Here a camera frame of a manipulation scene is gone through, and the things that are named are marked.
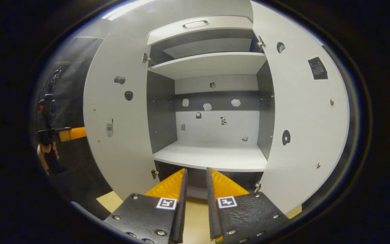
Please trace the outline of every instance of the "wooden floor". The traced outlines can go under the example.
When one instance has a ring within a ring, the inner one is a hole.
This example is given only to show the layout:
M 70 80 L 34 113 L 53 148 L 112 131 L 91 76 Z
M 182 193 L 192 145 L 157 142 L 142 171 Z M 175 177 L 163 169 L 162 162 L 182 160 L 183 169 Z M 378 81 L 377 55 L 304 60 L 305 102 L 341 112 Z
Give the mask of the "wooden floor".
M 112 191 L 97 198 L 108 211 L 113 212 L 123 202 Z M 287 213 L 288 218 L 296 216 L 302 211 L 302 206 Z M 209 207 L 207 200 L 188 197 L 186 200 L 185 228 L 183 230 L 183 244 L 212 244 L 210 242 Z

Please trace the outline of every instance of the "open cabinet door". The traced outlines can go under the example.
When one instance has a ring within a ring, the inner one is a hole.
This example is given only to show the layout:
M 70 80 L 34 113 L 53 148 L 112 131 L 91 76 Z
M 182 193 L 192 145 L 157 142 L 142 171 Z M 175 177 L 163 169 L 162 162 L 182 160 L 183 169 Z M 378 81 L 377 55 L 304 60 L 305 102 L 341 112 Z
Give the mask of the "open cabinet door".
M 287 213 L 315 193 L 337 165 L 348 134 L 348 96 L 319 42 L 282 15 L 251 4 L 275 94 L 273 142 L 260 191 Z M 316 57 L 322 65 L 312 60 Z M 314 73 L 309 60 L 321 66 Z
M 147 121 L 144 53 L 150 53 L 145 41 L 111 33 L 94 56 L 85 82 L 88 143 L 99 170 L 121 199 L 146 193 L 159 182 L 151 173 L 156 168 Z M 125 77 L 125 82 L 114 82 L 115 76 Z

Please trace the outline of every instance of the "drawer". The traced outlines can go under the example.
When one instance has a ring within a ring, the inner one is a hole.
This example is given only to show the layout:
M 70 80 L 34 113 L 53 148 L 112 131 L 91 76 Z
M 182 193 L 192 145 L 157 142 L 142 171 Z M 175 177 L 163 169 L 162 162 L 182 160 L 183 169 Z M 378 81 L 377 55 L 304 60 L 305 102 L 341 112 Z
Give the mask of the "drawer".
M 243 16 L 210 16 L 182 20 L 151 31 L 147 44 L 153 45 L 172 37 L 213 29 L 252 29 L 252 22 Z

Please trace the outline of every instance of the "bolt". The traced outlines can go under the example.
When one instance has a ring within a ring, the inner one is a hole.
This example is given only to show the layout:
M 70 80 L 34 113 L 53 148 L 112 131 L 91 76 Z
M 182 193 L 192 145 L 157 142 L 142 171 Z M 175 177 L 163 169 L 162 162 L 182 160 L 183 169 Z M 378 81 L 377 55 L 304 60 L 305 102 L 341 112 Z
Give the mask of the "bolt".
M 237 233 L 237 230 L 229 230 L 229 231 L 227 232 L 228 235 L 233 235 L 233 234 L 235 234 L 235 233 Z
M 157 231 L 156 231 L 156 234 L 157 234 L 157 235 L 167 235 L 167 233 L 164 232 L 163 230 L 157 230 Z

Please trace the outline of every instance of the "drawer handle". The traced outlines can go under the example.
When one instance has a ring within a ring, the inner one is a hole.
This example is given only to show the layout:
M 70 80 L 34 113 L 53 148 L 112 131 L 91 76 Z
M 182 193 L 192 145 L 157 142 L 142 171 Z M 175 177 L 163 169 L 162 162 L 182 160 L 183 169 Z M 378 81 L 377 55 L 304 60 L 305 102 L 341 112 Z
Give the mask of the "drawer handle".
M 187 24 L 192 24 L 192 23 L 197 23 L 197 22 L 204 22 L 205 24 L 207 24 L 207 20 L 198 20 L 198 21 L 194 21 L 194 22 L 189 22 L 189 23 L 183 24 L 182 27 L 183 28 L 188 28 L 188 27 L 186 27 Z

